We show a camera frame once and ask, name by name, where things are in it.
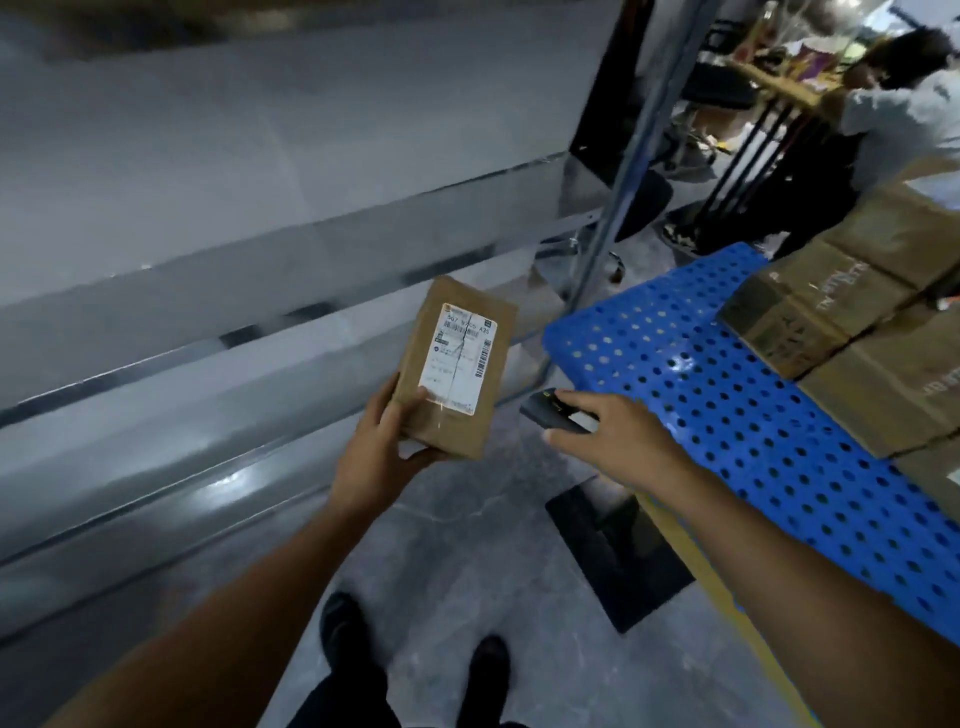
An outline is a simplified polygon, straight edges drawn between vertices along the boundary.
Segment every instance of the handheld barcode scanner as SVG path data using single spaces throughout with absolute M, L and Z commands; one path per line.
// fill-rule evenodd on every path
M 520 406 L 520 414 L 543 429 L 565 429 L 577 434 L 596 432 L 600 425 L 593 415 L 557 399 L 553 387 L 527 398 Z

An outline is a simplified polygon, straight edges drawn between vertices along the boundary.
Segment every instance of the black floor mat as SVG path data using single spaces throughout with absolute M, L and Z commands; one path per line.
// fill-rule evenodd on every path
M 578 485 L 546 510 L 621 634 L 693 581 L 635 498 L 601 518 Z

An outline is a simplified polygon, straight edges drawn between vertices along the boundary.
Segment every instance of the stacked cardboard boxes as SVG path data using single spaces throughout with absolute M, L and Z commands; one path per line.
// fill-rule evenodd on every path
M 960 264 L 960 164 L 924 159 L 835 228 L 748 279 L 720 318 L 795 379 Z M 960 189 L 956 192 L 960 200 Z
M 960 518 L 960 163 L 921 160 L 764 268 L 720 317 L 877 457 Z

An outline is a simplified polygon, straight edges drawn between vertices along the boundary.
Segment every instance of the blue plastic pallet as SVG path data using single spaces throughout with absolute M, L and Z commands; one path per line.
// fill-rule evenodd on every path
M 960 644 L 960 527 L 714 321 L 764 263 L 732 246 L 555 322 L 543 345 L 578 389 L 643 400 L 771 521 Z

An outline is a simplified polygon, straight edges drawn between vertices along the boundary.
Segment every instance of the sneaker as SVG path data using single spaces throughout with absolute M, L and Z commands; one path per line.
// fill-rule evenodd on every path
M 673 223 L 667 223 L 663 226 L 660 239 L 675 251 L 679 251 L 688 257 L 699 259 L 705 255 L 697 248 L 696 241 L 692 237 L 684 235 L 678 226 Z
M 336 592 L 320 616 L 320 645 L 331 672 L 373 664 L 370 628 L 357 600 Z
M 495 728 L 500 724 L 510 689 L 510 652 L 496 635 L 485 637 L 470 660 L 464 702 L 457 728 Z

